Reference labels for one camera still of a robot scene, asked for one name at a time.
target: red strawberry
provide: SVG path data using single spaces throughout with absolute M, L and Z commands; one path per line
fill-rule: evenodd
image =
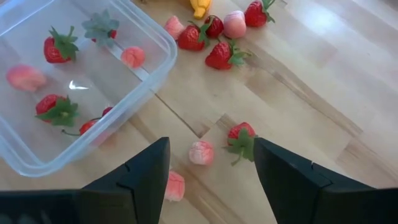
M 111 30 L 111 31 L 108 33 L 108 37 L 109 37 L 109 38 L 112 38 L 112 39 L 115 39 L 117 34 L 118 34 L 118 31 L 117 31 L 117 30 Z
M 254 1 L 250 3 L 246 12 L 244 12 L 246 25 L 249 27 L 260 27 L 266 22 L 275 22 L 267 11 L 274 2 L 275 0 L 262 0 L 262 2 Z
M 201 27 L 198 27 L 193 22 L 191 23 L 192 25 L 187 26 L 179 35 L 178 46 L 185 50 L 201 51 L 210 44 L 206 31 L 211 23 L 203 24 Z
M 256 133 L 250 124 L 243 122 L 229 130 L 228 133 L 228 151 L 230 153 L 238 154 L 237 160 L 231 163 L 232 166 L 237 164 L 242 157 L 254 161 L 254 138 Z
M 219 17 L 210 15 L 206 18 L 205 24 L 209 24 L 211 19 L 213 22 L 210 24 L 209 29 L 207 29 L 206 34 L 209 38 L 217 38 L 224 30 L 224 24 Z
M 70 136 L 82 136 L 84 133 L 86 133 L 86 131 L 88 131 L 95 123 L 97 122 L 97 120 L 90 120 L 87 121 L 86 123 L 84 123 L 80 129 L 79 129 L 79 134 L 71 134 L 66 132 L 65 130 L 62 130 L 63 134 L 67 134 Z
M 109 111 L 111 111 L 112 108 L 112 106 L 105 108 L 105 110 L 102 112 L 102 116 L 105 116 Z
M 46 61 L 48 63 L 75 61 L 76 51 L 79 51 L 79 48 L 73 44 L 77 40 L 77 37 L 72 36 L 75 28 L 71 26 L 67 36 L 59 34 L 54 27 L 51 28 L 52 37 L 48 37 L 44 42 L 44 57 Z
M 232 65 L 243 64 L 243 58 L 249 55 L 246 52 L 240 52 L 237 47 L 235 47 L 234 42 L 220 42 L 214 46 L 213 50 L 206 57 L 205 63 L 207 66 L 219 69 L 227 70 L 232 67 Z
M 77 108 L 77 103 L 71 103 L 69 97 L 51 94 L 36 105 L 36 118 L 54 126 L 73 126 Z

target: pink foam ball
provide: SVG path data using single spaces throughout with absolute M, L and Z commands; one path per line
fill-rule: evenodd
M 18 90 L 34 92 L 47 82 L 44 74 L 29 65 L 16 65 L 6 74 L 10 85 Z
M 236 39 L 246 33 L 246 23 L 242 11 L 233 11 L 224 18 L 224 35 Z
M 179 202 L 184 198 L 185 179 L 178 173 L 170 170 L 164 198 L 171 202 Z
M 164 25 L 164 29 L 174 38 L 174 40 L 177 40 L 185 27 L 181 24 L 177 16 L 172 16 L 167 20 Z
M 144 64 L 145 52 L 139 47 L 128 47 L 120 56 L 121 61 L 130 68 L 139 68 Z
M 194 164 L 211 164 L 214 159 L 213 146 L 206 141 L 194 142 L 189 150 L 189 159 Z

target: clear plastic bin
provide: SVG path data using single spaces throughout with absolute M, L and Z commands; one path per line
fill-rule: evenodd
M 107 9 L 120 22 L 116 44 L 100 48 L 84 38 L 83 21 Z M 75 63 L 47 63 L 44 40 L 54 26 L 67 34 L 75 26 L 80 51 Z M 120 61 L 124 48 L 139 46 L 144 65 L 131 70 Z M 175 63 L 175 41 L 128 0 L 0 0 L 0 153 L 18 173 L 40 177 L 79 159 L 115 132 L 160 88 Z M 48 83 L 35 93 L 19 91 L 6 81 L 17 64 L 43 71 Z M 61 133 L 35 118 L 36 104 L 48 94 L 69 96 L 79 104 L 74 128 L 114 108 L 81 137 Z

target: yellow object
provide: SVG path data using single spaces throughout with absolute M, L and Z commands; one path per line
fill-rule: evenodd
M 193 16 L 195 19 L 201 19 L 210 8 L 211 0 L 190 0 L 192 8 L 195 10 Z

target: wooden floor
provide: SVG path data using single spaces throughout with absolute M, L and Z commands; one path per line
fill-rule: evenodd
M 249 0 L 213 0 L 210 13 L 245 10 Z M 137 2 L 159 24 L 192 19 L 188 0 Z M 277 21 L 239 41 L 253 56 L 228 72 L 205 66 L 204 52 L 178 51 L 169 79 L 100 150 L 40 179 L 0 163 L 0 189 L 82 187 L 161 136 L 185 198 L 164 203 L 163 224 L 276 223 L 253 163 L 230 166 L 221 147 L 247 121 L 258 135 L 374 187 L 398 187 L 398 3 L 395 0 L 278 0 Z M 215 145 L 211 167 L 187 149 Z

